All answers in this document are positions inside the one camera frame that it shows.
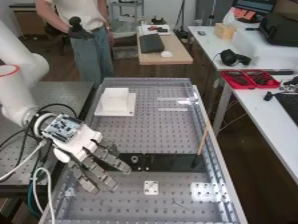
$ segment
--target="black case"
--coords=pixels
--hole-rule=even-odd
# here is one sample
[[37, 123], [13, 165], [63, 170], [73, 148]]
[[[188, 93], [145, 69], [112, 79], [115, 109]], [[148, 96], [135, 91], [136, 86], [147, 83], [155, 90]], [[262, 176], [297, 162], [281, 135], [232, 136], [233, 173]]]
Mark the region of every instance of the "black case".
[[269, 13], [260, 31], [270, 44], [298, 47], [298, 14]]

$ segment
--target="wooden stick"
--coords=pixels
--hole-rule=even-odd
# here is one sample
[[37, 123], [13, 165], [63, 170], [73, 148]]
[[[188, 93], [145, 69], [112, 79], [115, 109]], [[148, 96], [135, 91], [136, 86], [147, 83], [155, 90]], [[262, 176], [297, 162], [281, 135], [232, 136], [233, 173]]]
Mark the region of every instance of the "wooden stick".
[[200, 156], [201, 153], [202, 153], [202, 147], [205, 145], [205, 139], [208, 137], [208, 129], [210, 128], [210, 121], [208, 120], [206, 122], [206, 127], [205, 127], [205, 131], [204, 131], [204, 135], [202, 135], [202, 140], [201, 140], [201, 143], [200, 143], [200, 147], [198, 147], [198, 152], [197, 152], [197, 155]]

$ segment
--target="mounting hole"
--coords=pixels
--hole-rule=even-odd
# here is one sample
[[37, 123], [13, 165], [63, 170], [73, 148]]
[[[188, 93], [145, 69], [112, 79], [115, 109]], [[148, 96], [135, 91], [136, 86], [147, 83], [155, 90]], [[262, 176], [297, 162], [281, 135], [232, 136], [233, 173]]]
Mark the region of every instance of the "mounting hole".
[[139, 162], [139, 157], [137, 156], [132, 156], [131, 160], [132, 160], [132, 163], [137, 163]]

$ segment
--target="cardboard box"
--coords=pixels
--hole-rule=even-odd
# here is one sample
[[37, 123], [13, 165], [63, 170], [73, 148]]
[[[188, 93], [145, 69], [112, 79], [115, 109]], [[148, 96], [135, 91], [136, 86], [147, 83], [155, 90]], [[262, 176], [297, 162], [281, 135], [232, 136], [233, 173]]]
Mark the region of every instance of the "cardboard box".
[[232, 40], [236, 32], [234, 26], [226, 26], [222, 23], [216, 24], [214, 34], [224, 40]]

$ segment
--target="red tray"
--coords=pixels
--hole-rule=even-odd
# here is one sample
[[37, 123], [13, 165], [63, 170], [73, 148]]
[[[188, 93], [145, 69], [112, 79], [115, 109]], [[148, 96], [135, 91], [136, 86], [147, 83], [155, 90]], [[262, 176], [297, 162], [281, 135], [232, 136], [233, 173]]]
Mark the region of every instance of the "red tray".
[[245, 70], [248, 77], [253, 80], [256, 87], [261, 89], [274, 89], [280, 87], [280, 82], [262, 70]]
[[234, 89], [254, 89], [254, 81], [248, 77], [248, 75], [238, 70], [226, 70], [221, 72], [221, 76], [230, 84]]

